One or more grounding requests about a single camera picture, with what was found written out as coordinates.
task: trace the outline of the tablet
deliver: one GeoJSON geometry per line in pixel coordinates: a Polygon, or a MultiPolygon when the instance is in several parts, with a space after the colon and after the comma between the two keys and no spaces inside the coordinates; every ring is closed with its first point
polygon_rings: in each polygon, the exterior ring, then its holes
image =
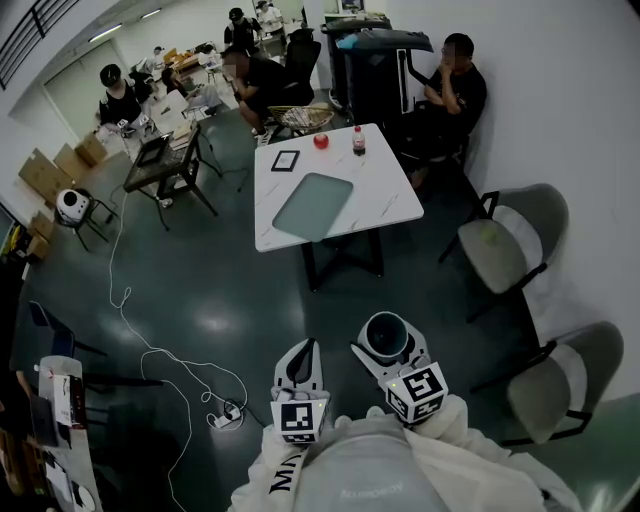
{"type": "Polygon", "coordinates": [[[271,172],[291,172],[296,166],[300,151],[280,151],[276,161],[271,167],[271,172]]]}

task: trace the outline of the black office chair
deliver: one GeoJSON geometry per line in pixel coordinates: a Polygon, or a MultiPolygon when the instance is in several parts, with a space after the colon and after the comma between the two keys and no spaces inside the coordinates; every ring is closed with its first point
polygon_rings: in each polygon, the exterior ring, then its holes
{"type": "MultiPolygon", "coordinates": [[[[322,44],[310,38],[310,29],[296,30],[291,34],[291,42],[287,47],[285,69],[290,76],[294,77],[295,81],[287,85],[284,90],[288,91],[295,100],[286,105],[286,107],[304,107],[313,101],[314,92],[311,87],[311,73],[313,73],[313,68],[318,62],[321,50],[322,44]]],[[[273,105],[269,108],[270,110],[276,109],[278,111],[282,107],[285,106],[273,105]]],[[[278,117],[275,117],[275,122],[278,127],[273,133],[274,137],[287,128],[287,126],[278,122],[278,117]]]]}
{"type": "Polygon", "coordinates": [[[77,341],[73,331],[49,313],[39,302],[29,301],[29,310],[34,324],[38,327],[49,327],[53,331],[52,356],[73,357],[76,347],[87,352],[107,356],[102,350],[77,341]]]}

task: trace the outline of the black cap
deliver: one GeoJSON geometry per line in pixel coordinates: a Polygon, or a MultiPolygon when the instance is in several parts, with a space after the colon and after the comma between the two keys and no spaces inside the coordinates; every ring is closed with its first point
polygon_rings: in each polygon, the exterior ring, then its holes
{"type": "Polygon", "coordinates": [[[242,12],[242,9],[240,9],[240,7],[234,7],[229,11],[229,19],[231,21],[239,20],[243,16],[244,16],[244,13],[242,12]]]}
{"type": "Polygon", "coordinates": [[[109,64],[100,71],[100,81],[107,88],[114,86],[121,76],[122,72],[115,64],[109,64]]]}

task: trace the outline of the power strip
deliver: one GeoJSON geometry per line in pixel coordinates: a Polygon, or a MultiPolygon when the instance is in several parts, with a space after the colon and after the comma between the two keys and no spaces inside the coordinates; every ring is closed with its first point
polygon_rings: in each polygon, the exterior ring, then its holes
{"type": "Polygon", "coordinates": [[[216,418],[216,420],[213,422],[216,428],[222,429],[227,425],[230,425],[234,421],[238,421],[240,419],[240,409],[238,409],[235,405],[233,406],[233,409],[227,411],[227,414],[231,416],[231,419],[227,418],[224,415],[216,418]]]}

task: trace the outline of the black desk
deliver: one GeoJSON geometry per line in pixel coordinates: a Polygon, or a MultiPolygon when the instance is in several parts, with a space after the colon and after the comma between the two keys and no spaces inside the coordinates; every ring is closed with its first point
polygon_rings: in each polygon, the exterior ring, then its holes
{"type": "Polygon", "coordinates": [[[202,158],[198,144],[200,136],[201,128],[199,125],[196,125],[189,136],[188,146],[176,151],[168,144],[159,161],[145,165],[144,167],[138,167],[134,163],[124,182],[123,188],[125,192],[130,193],[137,190],[156,203],[160,222],[162,222],[162,225],[167,231],[169,231],[169,226],[164,222],[162,207],[160,206],[160,201],[163,199],[170,199],[187,192],[193,192],[195,196],[211,210],[214,216],[218,216],[218,212],[215,211],[211,203],[209,203],[196,185],[200,162],[211,167],[216,174],[222,178],[222,174],[218,168],[202,158]],[[193,160],[194,151],[196,154],[195,160],[193,160]],[[167,180],[178,175],[182,176],[187,185],[179,189],[165,190],[167,188],[167,180]],[[158,193],[155,197],[144,190],[144,187],[153,183],[158,183],[158,193]]]}

